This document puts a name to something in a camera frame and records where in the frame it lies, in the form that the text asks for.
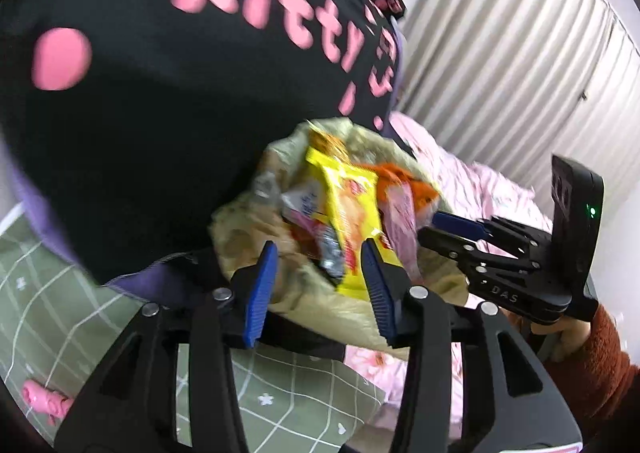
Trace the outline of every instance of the green grid pattern fabric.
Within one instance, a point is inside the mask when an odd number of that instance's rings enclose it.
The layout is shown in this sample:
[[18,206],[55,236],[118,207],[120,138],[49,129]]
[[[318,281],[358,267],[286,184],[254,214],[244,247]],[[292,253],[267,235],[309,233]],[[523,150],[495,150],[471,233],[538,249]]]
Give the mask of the green grid pattern fabric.
[[[24,403],[23,382],[76,396],[140,305],[48,251],[23,215],[0,235],[0,377],[49,443],[60,423],[49,425]],[[252,453],[334,453],[384,401],[381,389],[338,361],[265,345],[234,350],[232,360]],[[177,437],[190,445],[188,345],[177,370]]]

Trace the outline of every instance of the metal bolt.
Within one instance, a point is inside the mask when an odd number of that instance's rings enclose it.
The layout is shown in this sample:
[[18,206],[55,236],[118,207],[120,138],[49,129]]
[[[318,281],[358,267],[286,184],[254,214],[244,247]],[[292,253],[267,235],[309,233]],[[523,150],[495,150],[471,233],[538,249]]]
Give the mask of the metal bolt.
[[156,314],[158,314],[159,311],[160,311],[160,307],[158,306],[157,303],[147,303],[142,307],[142,315],[145,318],[151,318]]
[[497,305],[495,303],[491,303],[490,301],[485,301],[484,303],[482,303],[480,309],[488,316],[495,316],[498,313]]
[[234,293],[231,292],[231,289],[228,289],[227,287],[220,287],[219,289],[215,289],[213,291],[213,299],[216,301],[227,301],[231,299],[231,296],[233,295]]
[[412,298],[425,299],[429,295],[429,291],[422,285],[414,285],[409,289]]

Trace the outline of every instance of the yellow wrapper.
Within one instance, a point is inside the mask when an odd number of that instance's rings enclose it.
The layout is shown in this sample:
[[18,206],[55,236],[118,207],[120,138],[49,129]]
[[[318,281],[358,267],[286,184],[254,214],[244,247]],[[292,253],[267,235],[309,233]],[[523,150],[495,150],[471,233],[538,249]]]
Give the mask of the yellow wrapper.
[[345,274],[337,292],[368,301],[369,293],[360,265],[362,243],[373,238],[383,260],[402,267],[382,231],[376,203],[378,176],[312,147],[306,154],[306,161],[312,168],[311,175],[325,187],[324,202],[319,202],[312,217],[332,224],[344,252]]

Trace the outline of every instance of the curtain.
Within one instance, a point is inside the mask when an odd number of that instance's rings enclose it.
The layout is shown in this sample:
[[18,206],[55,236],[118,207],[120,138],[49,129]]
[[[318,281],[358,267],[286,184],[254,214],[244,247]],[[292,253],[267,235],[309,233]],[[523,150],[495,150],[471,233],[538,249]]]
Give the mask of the curtain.
[[399,110],[448,151],[533,187],[547,214],[553,151],[603,175],[608,203],[629,191],[638,52],[606,0],[418,0],[403,31]]

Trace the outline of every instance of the blue gripper pad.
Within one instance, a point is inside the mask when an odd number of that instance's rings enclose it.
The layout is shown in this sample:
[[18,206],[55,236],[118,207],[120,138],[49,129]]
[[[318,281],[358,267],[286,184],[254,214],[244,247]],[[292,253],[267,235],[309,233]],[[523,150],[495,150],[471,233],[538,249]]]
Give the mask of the blue gripper pad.
[[266,242],[258,258],[258,274],[246,305],[244,334],[242,339],[248,348],[262,335],[264,319],[271,299],[271,291],[278,272],[278,248],[273,242]]
[[362,275],[364,276],[378,331],[386,341],[392,341],[398,333],[394,312],[394,301],[386,285],[383,261],[372,239],[362,244],[360,254]]
[[445,233],[450,233],[467,240],[473,240],[474,242],[486,240],[489,236],[480,222],[455,216],[455,214],[443,213],[442,211],[437,211],[433,215],[431,226]]

